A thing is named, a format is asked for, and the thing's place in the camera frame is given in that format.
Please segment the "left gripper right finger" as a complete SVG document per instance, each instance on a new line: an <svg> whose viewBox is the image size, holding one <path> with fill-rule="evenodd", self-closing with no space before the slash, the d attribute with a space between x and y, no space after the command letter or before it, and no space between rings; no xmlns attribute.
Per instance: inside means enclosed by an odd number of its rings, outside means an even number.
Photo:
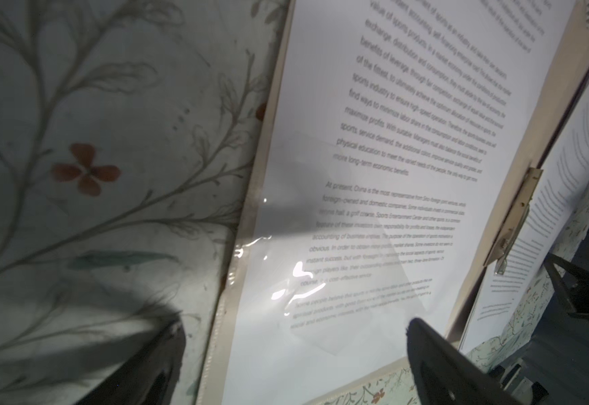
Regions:
<svg viewBox="0 0 589 405"><path fill-rule="evenodd" d="M518 403L421 318L409 323L407 353L422 405Z"/></svg>

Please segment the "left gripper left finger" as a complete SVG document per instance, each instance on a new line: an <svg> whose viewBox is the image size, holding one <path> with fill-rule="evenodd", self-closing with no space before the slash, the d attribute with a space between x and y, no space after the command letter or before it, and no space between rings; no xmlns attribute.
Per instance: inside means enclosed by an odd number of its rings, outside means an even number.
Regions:
<svg viewBox="0 0 589 405"><path fill-rule="evenodd" d="M186 344L181 320L170 322L77 405L169 404L180 378Z"/></svg>

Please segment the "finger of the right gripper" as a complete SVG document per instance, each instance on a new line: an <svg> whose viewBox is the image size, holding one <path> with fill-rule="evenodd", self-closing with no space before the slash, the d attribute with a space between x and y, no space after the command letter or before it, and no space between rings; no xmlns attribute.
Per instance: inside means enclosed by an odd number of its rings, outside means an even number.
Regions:
<svg viewBox="0 0 589 405"><path fill-rule="evenodd" d="M548 253L543 267L561 308L572 318L589 322L589 271Z"/></svg>

